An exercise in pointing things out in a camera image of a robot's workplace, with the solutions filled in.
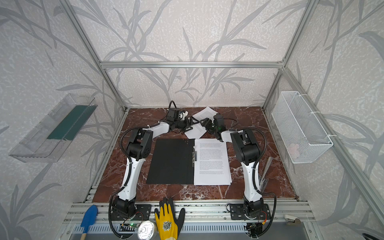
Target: green object in tray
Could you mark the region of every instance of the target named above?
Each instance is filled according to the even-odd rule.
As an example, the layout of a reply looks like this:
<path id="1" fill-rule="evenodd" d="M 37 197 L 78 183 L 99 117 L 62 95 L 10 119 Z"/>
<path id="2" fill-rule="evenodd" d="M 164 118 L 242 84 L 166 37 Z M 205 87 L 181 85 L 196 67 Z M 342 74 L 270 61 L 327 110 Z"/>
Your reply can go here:
<path id="1" fill-rule="evenodd" d="M 47 139 L 73 140 L 97 105 L 77 105 L 51 132 Z"/>

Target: wall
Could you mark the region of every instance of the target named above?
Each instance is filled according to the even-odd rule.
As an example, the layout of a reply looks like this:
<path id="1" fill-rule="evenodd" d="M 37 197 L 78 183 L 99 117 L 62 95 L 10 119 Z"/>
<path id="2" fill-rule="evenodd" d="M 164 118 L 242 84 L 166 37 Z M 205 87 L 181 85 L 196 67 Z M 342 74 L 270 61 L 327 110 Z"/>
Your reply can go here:
<path id="1" fill-rule="evenodd" d="M 103 61 L 281 61 L 306 0 L 71 0 L 71 4 Z M 181 106 L 261 106 L 276 70 L 110 69 L 109 73 L 130 106 L 167 106 L 170 100 Z"/>
<path id="2" fill-rule="evenodd" d="M 53 239 L 83 201 L 122 111 L 56 1 L 0 1 L 0 238 Z M 94 96 L 94 114 L 57 163 L 10 150 L 68 93 Z"/>
<path id="3" fill-rule="evenodd" d="M 384 196 L 384 1 L 319 4 L 288 68 L 315 102 L 356 162 Z M 384 238 L 384 229 L 332 150 L 311 164 L 293 165 L 271 118 L 276 144 L 302 200 L 308 200 L 325 239 Z"/>

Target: sheet of paper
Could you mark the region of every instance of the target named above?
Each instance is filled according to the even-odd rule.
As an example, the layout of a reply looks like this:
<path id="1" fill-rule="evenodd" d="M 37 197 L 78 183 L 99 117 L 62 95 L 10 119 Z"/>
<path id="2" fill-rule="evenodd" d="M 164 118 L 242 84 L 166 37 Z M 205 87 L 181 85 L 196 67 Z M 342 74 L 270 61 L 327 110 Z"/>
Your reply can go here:
<path id="1" fill-rule="evenodd" d="M 217 139 L 195 140 L 194 185 L 231 185 L 227 144 Z"/>
<path id="2" fill-rule="evenodd" d="M 213 110 L 212 108 L 210 107 L 206 107 L 204 108 L 203 110 L 201 110 L 200 112 L 196 113 L 195 115 L 193 115 L 194 118 L 196 118 L 197 120 L 203 120 L 204 118 L 209 118 L 211 119 L 212 121 L 214 120 L 214 116 L 217 114 L 218 112 L 216 112 L 215 110 Z M 185 135 L 187 136 L 187 138 L 189 139 L 193 139 L 193 138 L 201 138 L 201 136 L 204 135 L 204 133 L 207 131 L 205 129 L 205 127 L 201 126 L 200 123 L 198 124 L 195 124 L 192 126 L 193 129 L 192 130 L 189 130 L 188 132 L 185 133 Z"/>

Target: yellow glove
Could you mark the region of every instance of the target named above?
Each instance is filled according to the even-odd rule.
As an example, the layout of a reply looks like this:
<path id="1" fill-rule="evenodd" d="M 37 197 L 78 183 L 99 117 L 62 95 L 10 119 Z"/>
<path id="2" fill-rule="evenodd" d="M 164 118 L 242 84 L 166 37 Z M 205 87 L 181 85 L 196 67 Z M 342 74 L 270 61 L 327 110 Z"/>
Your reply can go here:
<path id="1" fill-rule="evenodd" d="M 180 210 L 179 218 L 175 217 L 175 208 L 172 198 L 160 201 L 160 213 L 155 209 L 156 225 L 161 240 L 176 240 L 184 223 L 185 209 Z"/>

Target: can lid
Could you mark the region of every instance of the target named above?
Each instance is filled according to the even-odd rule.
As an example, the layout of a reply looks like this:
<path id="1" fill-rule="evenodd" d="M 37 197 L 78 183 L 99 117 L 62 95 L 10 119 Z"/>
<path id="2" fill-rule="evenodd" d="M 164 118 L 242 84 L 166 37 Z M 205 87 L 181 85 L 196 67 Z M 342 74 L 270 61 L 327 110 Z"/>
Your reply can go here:
<path id="1" fill-rule="evenodd" d="M 151 221 L 145 221 L 140 224 L 137 230 L 137 237 L 140 240 L 149 240 L 153 237 L 155 232 L 155 224 Z"/>

